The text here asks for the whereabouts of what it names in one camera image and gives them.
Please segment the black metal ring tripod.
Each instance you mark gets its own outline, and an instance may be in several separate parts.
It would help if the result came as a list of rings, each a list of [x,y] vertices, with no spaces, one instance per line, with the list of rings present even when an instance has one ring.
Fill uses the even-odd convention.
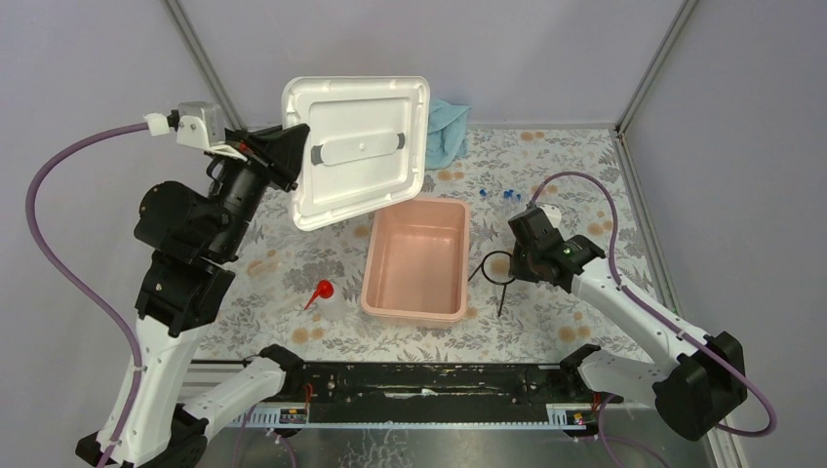
[[[486,253],[471,271],[468,282],[482,277],[488,284],[499,288],[499,300],[496,317],[501,318],[508,288],[516,279],[510,273],[512,253],[507,250],[494,250]]]

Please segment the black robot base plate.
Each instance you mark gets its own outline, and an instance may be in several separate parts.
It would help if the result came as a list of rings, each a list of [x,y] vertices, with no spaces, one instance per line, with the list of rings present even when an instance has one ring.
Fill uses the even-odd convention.
[[[259,408],[285,429],[585,431],[605,397],[568,365],[307,362]]]

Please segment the white plastic bin lid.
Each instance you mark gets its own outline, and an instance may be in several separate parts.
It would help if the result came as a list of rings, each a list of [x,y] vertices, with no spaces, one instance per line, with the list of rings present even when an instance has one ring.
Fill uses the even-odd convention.
[[[282,122],[309,129],[290,216],[309,232],[417,196],[430,86],[421,76],[297,77]]]

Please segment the pink plastic bin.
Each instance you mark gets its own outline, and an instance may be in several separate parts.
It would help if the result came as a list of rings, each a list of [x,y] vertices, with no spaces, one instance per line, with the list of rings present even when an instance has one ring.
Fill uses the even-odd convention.
[[[470,206],[413,198],[376,212],[361,292],[375,318],[448,328],[467,310]]]

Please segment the red-capped white wash bottle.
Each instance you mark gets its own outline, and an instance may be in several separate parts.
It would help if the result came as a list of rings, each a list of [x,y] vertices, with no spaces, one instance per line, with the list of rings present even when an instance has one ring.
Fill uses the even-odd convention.
[[[304,306],[313,309],[329,321],[341,321],[349,310],[347,300],[339,287],[328,280],[322,280]]]

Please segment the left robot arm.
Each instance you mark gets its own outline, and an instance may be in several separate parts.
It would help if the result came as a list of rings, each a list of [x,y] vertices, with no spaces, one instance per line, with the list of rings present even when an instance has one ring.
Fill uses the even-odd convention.
[[[276,344],[200,397],[182,401],[179,392],[234,280],[226,264],[237,259],[265,191],[296,189],[308,135],[305,124],[232,132],[241,155],[214,157],[207,195],[177,181],[146,192],[134,231],[152,249],[136,302],[140,382],[124,382],[116,407],[129,415],[114,412],[81,439],[79,458],[93,466],[192,467],[243,411],[272,397],[307,396],[303,361]]]

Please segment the light blue cloth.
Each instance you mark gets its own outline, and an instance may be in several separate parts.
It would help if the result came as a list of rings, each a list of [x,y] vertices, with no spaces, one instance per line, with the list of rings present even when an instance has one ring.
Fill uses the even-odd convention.
[[[425,168],[442,170],[468,152],[467,124],[472,107],[442,99],[430,103],[425,152]]]

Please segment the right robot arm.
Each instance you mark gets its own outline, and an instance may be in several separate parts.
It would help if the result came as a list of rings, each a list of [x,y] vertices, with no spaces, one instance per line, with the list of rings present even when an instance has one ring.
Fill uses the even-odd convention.
[[[595,391],[616,394],[657,411],[676,434],[697,441],[740,406],[747,389],[743,347],[726,331],[713,336],[669,313],[613,274],[607,254],[588,238],[564,239],[537,206],[511,217],[515,237],[510,273],[548,283],[588,303],[631,337],[649,363],[584,347],[565,362],[561,392],[582,402]]]

